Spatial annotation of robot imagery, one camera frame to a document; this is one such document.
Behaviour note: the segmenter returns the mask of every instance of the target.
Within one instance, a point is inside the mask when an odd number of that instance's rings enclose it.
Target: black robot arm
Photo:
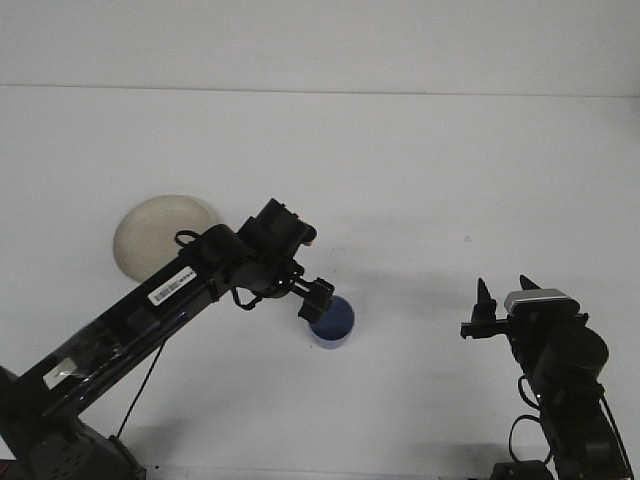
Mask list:
[[[605,342],[586,327],[580,304],[559,290],[543,289],[521,276],[522,290],[505,300],[508,315],[496,319],[496,301],[480,279],[471,322],[463,323],[464,338],[505,334],[511,351],[531,386],[539,411],[535,419],[550,446],[561,480],[630,478],[631,466],[610,415],[604,388],[597,382],[608,359]],[[497,464],[492,480],[551,479],[543,462]]]
[[[184,243],[185,236],[192,241]],[[202,235],[178,232],[177,258],[24,375],[0,369],[0,433],[17,460],[0,463],[0,479],[144,479],[116,438],[105,439],[78,415],[230,290],[243,308],[294,291],[304,298],[299,315],[317,322],[333,286],[304,281],[293,258],[315,236],[275,200],[237,233],[226,225]],[[240,304],[238,288],[255,296],[249,306]]]

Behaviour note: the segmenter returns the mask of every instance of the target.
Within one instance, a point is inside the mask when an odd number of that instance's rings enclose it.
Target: cable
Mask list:
[[[153,372],[153,369],[155,368],[156,363],[158,363],[158,358],[160,358],[160,354],[162,353],[162,349],[164,348],[165,343],[167,343],[166,340],[163,341],[160,344],[160,348],[158,349],[158,353],[156,353],[156,356],[153,359],[153,362],[151,363],[151,366],[149,367],[149,371],[147,372],[147,375],[144,377],[144,380],[142,381],[142,385],[140,386],[140,390],[138,390],[138,393],[136,394],[135,398],[133,399],[133,402],[131,402],[131,406],[129,406],[129,410],[127,411],[127,414],[124,416],[124,420],[122,421],[122,425],[120,425],[120,429],[118,430],[116,438],[120,438],[120,435],[122,434],[122,430],[124,430],[124,426],[126,425],[127,420],[129,420],[129,417],[131,416],[131,412],[133,411],[133,408],[136,406],[136,403],[138,402],[138,399],[142,395],[142,391],[144,390],[144,387],[147,386],[147,382],[149,381],[149,377],[151,377],[151,372]]]
[[[192,241],[197,240],[200,235],[193,230],[179,230],[174,236],[173,241],[176,242],[182,248],[189,245]],[[184,242],[180,237],[189,237],[191,242]]]
[[[522,420],[531,420],[532,422],[536,422],[538,425],[540,425],[540,419],[538,417],[534,417],[533,415],[520,415],[513,422],[513,425],[511,425],[511,431],[509,432],[509,455],[511,455],[511,458],[516,463],[520,463],[522,460],[520,460],[516,456],[515,452],[513,451],[513,430],[516,428],[516,425],[520,423]],[[549,450],[549,454],[547,455],[547,458],[544,459],[544,464],[547,465],[552,458],[553,456],[552,456],[551,450]]]
[[[602,395],[602,398],[600,400],[602,401],[602,405],[607,412],[607,417],[609,417],[609,422],[611,423],[613,433],[615,434],[616,441],[618,442],[618,446],[620,447],[620,452],[622,453],[622,459],[629,469],[629,478],[631,480],[634,480],[633,469],[631,468],[631,462],[629,461],[629,456],[627,455],[627,449],[624,448],[624,443],[622,443],[622,436],[620,435],[620,431],[618,430],[616,421],[613,419],[613,413],[611,413],[611,409],[609,408],[609,404],[607,403],[607,399],[604,398],[604,395]]]
[[[527,397],[527,394],[524,391],[524,380],[526,380],[526,376],[522,375],[519,379],[518,379],[518,392],[520,393],[520,398],[522,398],[522,401],[524,403],[526,403],[527,405],[529,405],[531,408],[535,409],[535,410],[540,410],[540,406],[536,405],[533,400],[529,399],[529,397]]]
[[[240,308],[242,308],[243,310],[253,310],[254,308],[256,308],[256,305],[262,301],[262,297],[259,295],[256,295],[255,298],[251,300],[249,303],[243,304],[242,301],[240,300],[240,294],[238,293],[237,288],[231,289],[231,296],[233,297],[234,303]]]

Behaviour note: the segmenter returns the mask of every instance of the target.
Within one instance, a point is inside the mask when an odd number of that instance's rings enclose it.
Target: white tabletop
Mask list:
[[[224,298],[167,344],[123,436],[142,463],[487,475],[527,407],[506,340],[459,324],[478,276],[501,303],[521,273],[591,314],[640,457],[637,99],[3,87],[0,158],[18,374],[135,286],[111,242],[140,201],[195,195],[237,228],[273,196],[318,229],[298,258],[352,303],[349,341],[317,347],[296,298]],[[146,366],[83,419],[113,433]]]

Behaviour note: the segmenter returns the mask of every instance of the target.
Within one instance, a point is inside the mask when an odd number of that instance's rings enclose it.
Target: black cable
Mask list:
[[[613,413],[611,413],[611,409],[609,408],[609,404],[607,403],[607,399],[604,398],[604,395],[602,395],[602,398],[600,400],[602,401],[602,405],[604,406],[604,409],[607,412],[607,416],[609,417],[609,422],[611,423],[613,433],[615,434],[616,441],[618,442],[618,446],[620,447],[620,452],[622,453],[622,459],[629,469],[629,478],[631,480],[634,480],[633,469],[631,468],[631,462],[629,461],[629,456],[627,455],[627,449],[624,448],[624,443],[622,443],[622,436],[620,435],[620,430],[618,430],[616,421],[613,419]]]
[[[124,426],[126,425],[127,420],[129,420],[129,416],[131,416],[131,412],[133,411],[133,408],[136,406],[136,403],[138,402],[138,399],[140,398],[140,395],[142,395],[142,391],[144,390],[144,387],[147,386],[147,382],[149,381],[149,377],[151,377],[151,372],[153,372],[153,369],[155,368],[156,363],[158,363],[158,358],[160,358],[160,354],[162,353],[162,349],[164,348],[165,343],[167,343],[166,340],[160,344],[160,348],[158,349],[158,353],[156,353],[156,356],[153,359],[153,362],[151,363],[151,366],[149,367],[149,371],[147,372],[146,377],[144,377],[144,380],[142,381],[142,385],[140,386],[140,390],[138,390],[138,393],[136,394],[135,398],[133,399],[133,402],[131,402],[131,406],[129,407],[129,410],[127,411],[127,414],[124,416],[124,420],[122,421],[122,425],[120,425],[120,429],[118,430],[118,433],[116,435],[117,438],[120,438],[120,435],[122,434],[122,430],[124,430]]]
[[[520,398],[522,398],[522,401],[524,403],[526,403],[527,405],[529,405],[531,408],[534,408],[536,410],[540,410],[540,406],[536,405],[533,400],[529,399],[529,397],[527,397],[527,394],[524,391],[524,380],[526,380],[526,376],[522,375],[519,379],[518,379],[518,392],[520,393]]]
[[[531,420],[532,422],[536,422],[538,425],[540,425],[540,419],[538,417],[534,417],[533,415],[520,415],[513,422],[513,425],[511,425],[511,431],[509,432],[509,455],[511,455],[511,458],[516,463],[520,463],[521,460],[516,456],[515,452],[513,451],[513,430],[516,428],[516,425],[520,423],[522,420]],[[547,465],[552,458],[553,458],[553,455],[551,454],[551,450],[549,450],[549,454],[547,455],[547,458],[545,458],[544,464]]]
[[[243,304],[240,300],[240,294],[238,293],[237,288],[231,289],[231,296],[233,297],[233,302],[243,310],[253,310],[256,308],[256,305],[262,301],[262,297],[256,295],[249,303]]]
[[[198,235],[196,232],[194,232],[193,230],[180,230],[178,231],[174,236],[173,236],[173,240],[174,242],[176,242],[179,246],[181,247],[186,247],[187,245],[189,245],[189,243],[191,243],[194,240],[197,240],[198,237],[200,235]],[[182,239],[180,237],[190,237],[191,238],[191,242],[183,242]]]

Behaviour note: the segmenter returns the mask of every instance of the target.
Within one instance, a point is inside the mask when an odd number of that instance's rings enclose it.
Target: barcode label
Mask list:
[[[173,277],[147,295],[147,298],[149,298],[151,303],[157,307],[194,278],[196,278],[196,272],[191,267],[184,267]]]

